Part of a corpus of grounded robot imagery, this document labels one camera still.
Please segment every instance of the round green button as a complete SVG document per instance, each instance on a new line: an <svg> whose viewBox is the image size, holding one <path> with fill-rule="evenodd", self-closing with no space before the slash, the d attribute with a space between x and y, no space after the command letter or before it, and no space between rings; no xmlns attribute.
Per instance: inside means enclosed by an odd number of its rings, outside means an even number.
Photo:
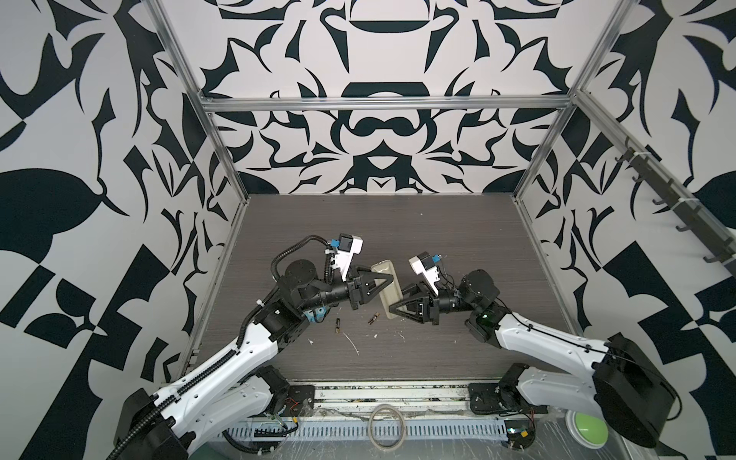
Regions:
<svg viewBox="0 0 736 460"><path fill-rule="evenodd" d="M603 445L608 441L608 427L601 419L578 412L575 414L575 427L591 444Z"/></svg>

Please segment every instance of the black and white patterned wall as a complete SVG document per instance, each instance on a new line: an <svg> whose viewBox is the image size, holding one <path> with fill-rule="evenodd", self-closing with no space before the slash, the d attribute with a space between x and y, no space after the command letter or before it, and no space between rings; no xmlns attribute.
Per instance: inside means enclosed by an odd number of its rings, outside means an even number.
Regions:
<svg viewBox="0 0 736 460"><path fill-rule="evenodd" d="M4 459L99 459L170 381L238 197L138 0L0 6Z"/></svg>
<svg viewBox="0 0 736 460"><path fill-rule="evenodd" d="M165 0L212 98L561 94L614 0ZM221 113L251 193L513 191L553 112Z"/></svg>
<svg viewBox="0 0 736 460"><path fill-rule="evenodd" d="M590 86L732 229L735 37L733 1L642 0ZM736 279L619 154L576 112L524 196L534 232L585 335L634 340L682 397L658 454L736 455Z"/></svg>

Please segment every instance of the robotic arm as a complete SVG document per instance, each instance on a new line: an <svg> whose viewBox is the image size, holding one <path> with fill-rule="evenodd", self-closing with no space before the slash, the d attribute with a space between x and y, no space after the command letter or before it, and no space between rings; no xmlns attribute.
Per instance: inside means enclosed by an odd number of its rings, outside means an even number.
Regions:
<svg viewBox="0 0 736 460"><path fill-rule="evenodd" d="M586 339L526 319L498 299L500 291L484 270L465 275L458 286L446 282L438 287L438 262L438 255L426 252L409 260L424 281L405 287L404 298L389 306L391 313L438 325L440 314L469 311L465 325L480 342L525 353L568 372L514 364L501 379L498 394L490 395L496 409L568 408L606 420L639 445L656 445L679 396L634 342L620 334L607 342Z"/></svg>
<svg viewBox="0 0 736 460"><path fill-rule="evenodd" d="M282 276L278 263L309 241L325 245L323 279L314 264L303 259L290 263ZM272 367L253 372L296 340L310 322L321 322L331 307L349 301L355 310L393 281L391 275L366 267L350 268L362 243L345 234L332 241L308 236L277 255L271 264L275 287L246 316L231 343L152 396L139 389L126 399L116 447L107 459L183 460L242 417L262 412L276 416L284 407L289 384ZM342 277L334 279L335 268ZM294 429L285 427L283 435Z"/></svg>

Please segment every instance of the black and white wallpaper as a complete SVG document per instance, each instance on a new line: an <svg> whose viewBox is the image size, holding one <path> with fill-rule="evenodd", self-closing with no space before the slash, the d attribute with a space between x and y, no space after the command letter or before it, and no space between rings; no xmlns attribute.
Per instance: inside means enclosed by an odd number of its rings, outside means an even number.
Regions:
<svg viewBox="0 0 736 460"><path fill-rule="evenodd" d="M4 459L99 459L179 372L238 197L139 0L0 6Z"/></svg>
<svg viewBox="0 0 736 460"><path fill-rule="evenodd" d="M213 98L567 90L615 0L164 0Z"/></svg>
<svg viewBox="0 0 736 460"><path fill-rule="evenodd" d="M250 193L511 192L554 109L218 113Z"/></svg>
<svg viewBox="0 0 736 460"><path fill-rule="evenodd" d="M735 37L733 1L642 0L590 86L732 229ZM523 198L534 232L585 335L623 333L677 388L658 454L736 456L736 279L619 155L577 111Z"/></svg>

